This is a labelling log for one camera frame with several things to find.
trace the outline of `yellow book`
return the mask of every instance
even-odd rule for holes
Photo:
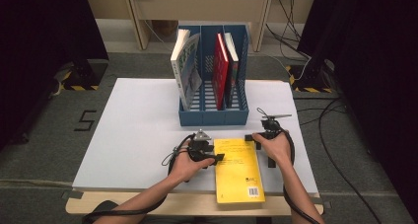
[[[264,189],[253,141],[214,139],[215,154],[225,157],[215,167],[218,203],[264,202]]]

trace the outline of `blue magazine file holder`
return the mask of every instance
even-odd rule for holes
[[[244,25],[225,26],[179,26],[190,30],[190,35],[200,34],[196,53],[196,66],[202,85],[193,98],[190,111],[185,111],[179,102],[178,115],[181,126],[245,125],[248,117],[248,104],[245,96],[245,71],[248,51],[248,34]],[[233,106],[226,108],[225,100],[221,110],[216,110],[212,88],[213,56],[217,33],[231,33],[239,56],[236,88]]]

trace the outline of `white tabletop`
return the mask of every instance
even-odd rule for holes
[[[262,132],[256,109],[268,114],[291,114],[279,122],[295,143],[295,169],[308,193],[317,193],[311,164],[290,85],[281,81],[246,80],[249,107],[246,125],[181,127],[175,79],[117,79],[101,120],[77,173],[73,188],[85,190],[141,191],[167,175],[163,160],[188,134],[202,128],[212,138],[244,137]],[[282,193],[278,168],[267,167],[264,151],[257,151],[264,190]],[[215,170],[201,170],[189,183],[174,191],[215,193]]]

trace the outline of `barcode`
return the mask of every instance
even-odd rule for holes
[[[250,197],[259,196],[258,187],[249,187],[248,188],[248,196],[250,196]]]

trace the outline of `hand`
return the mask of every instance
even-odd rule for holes
[[[281,132],[271,140],[264,138],[258,133],[253,133],[252,138],[261,144],[267,155],[279,166],[285,163],[292,163],[290,144],[284,132]]]
[[[188,141],[185,141],[182,146],[188,146]],[[181,148],[178,156],[175,158],[170,176],[179,179],[180,182],[189,181],[200,169],[208,167],[215,162],[213,158],[194,162],[188,156],[187,150]]]

